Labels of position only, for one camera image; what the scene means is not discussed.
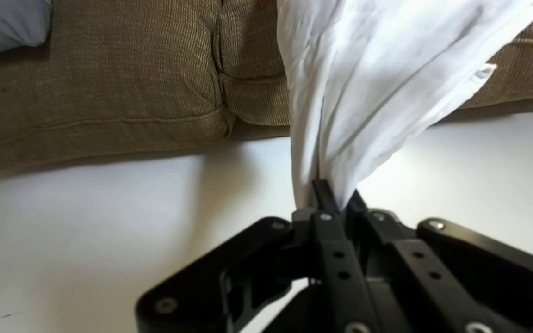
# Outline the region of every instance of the brown couch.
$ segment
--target brown couch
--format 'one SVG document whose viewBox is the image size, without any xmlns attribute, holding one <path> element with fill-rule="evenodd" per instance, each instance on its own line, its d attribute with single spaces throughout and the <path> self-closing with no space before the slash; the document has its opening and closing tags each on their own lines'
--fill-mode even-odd
<svg viewBox="0 0 533 333">
<path fill-rule="evenodd" d="M 274 0 L 55 0 L 50 43 L 0 54 L 0 169 L 179 154 L 287 130 Z M 464 108 L 533 99 L 533 27 Z"/>
</svg>

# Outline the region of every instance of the white cloth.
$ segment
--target white cloth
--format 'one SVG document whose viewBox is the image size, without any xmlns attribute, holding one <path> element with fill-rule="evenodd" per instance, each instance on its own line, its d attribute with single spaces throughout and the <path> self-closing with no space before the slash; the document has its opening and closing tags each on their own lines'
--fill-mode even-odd
<svg viewBox="0 0 533 333">
<path fill-rule="evenodd" d="M 407 140 L 464 104 L 533 23 L 533 0 L 277 0 L 292 180 L 305 208 L 327 180 L 344 208 Z"/>
</svg>

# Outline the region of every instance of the gray pillow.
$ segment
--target gray pillow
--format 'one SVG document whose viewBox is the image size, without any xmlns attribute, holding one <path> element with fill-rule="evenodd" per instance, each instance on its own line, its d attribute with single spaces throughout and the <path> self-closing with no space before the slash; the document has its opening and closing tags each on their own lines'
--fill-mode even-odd
<svg viewBox="0 0 533 333">
<path fill-rule="evenodd" d="M 0 53 L 46 41 L 50 0 L 0 0 Z"/>
</svg>

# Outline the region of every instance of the white table surface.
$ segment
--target white table surface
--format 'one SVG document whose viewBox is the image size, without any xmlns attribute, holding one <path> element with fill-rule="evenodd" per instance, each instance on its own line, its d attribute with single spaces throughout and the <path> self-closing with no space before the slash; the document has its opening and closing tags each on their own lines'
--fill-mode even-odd
<svg viewBox="0 0 533 333">
<path fill-rule="evenodd" d="M 289 164 L 274 140 L 0 175 L 0 333 L 135 333 L 146 289 L 257 219 L 290 215 Z M 409 226 L 444 217 L 533 254 L 533 114 L 435 127 L 361 193 Z"/>
</svg>

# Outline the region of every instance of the metal screw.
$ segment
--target metal screw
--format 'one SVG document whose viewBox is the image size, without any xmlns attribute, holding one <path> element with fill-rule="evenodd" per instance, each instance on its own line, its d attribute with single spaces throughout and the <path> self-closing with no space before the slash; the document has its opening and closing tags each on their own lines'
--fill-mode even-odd
<svg viewBox="0 0 533 333">
<path fill-rule="evenodd" d="M 178 302 L 174 299 L 161 299 L 159 302 L 155 302 L 155 312 L 159 315 L 170 315 L 174 313 L 178 308 Z"/>
<path fill-rule="evenodd" d="M 352 323 L 344 328 L 344 333 L 370 333 L 370 328 L 361 323 Z"/>
<path fill-rule="evenodd" d="M 374 212 L 372 217 L 374 217 L 376 221 L 385 221 L 385 214 L 381 214 L 381 212 Z"/>
<path fill-rule="evenodd" d="M 281 232 L 281 230 L 287 228 L 287 225 L 276 221 L 276 223 L 270 225 L 270 228 L 276 230 L 276 232 Z"/>
<path fill-rule="evenodd" d="M 466 333 L 492 333 L 492 330 L 481 323 L 468 323 Z"/>
<path fill-rule="evenodd" d="M 322 215 L 320 215 L 320 221 L 333 221 L 333 217 L 327 215 L 327 214 L 322 214 Z"/>
<path fill-rule="evenodd" d="M 431 221 L 429 226 L 435 228 L 437 232 L 442 232 L 446 228 L 446 225 L 438 221 Z"/>
</svg>

